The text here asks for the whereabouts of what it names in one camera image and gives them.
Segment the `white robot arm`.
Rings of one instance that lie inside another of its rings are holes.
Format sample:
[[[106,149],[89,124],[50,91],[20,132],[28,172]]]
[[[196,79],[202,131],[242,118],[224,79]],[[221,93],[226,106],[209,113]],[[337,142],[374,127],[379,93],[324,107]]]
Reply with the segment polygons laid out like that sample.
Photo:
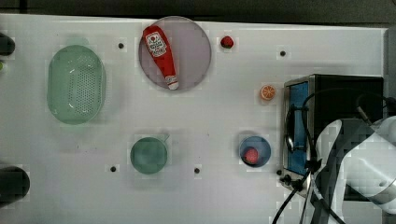
[[[395,213],[395,118],[372,125],[338,119],[318,136],[321,165],[311,176],[301,224],[343,224],[346,188]]]

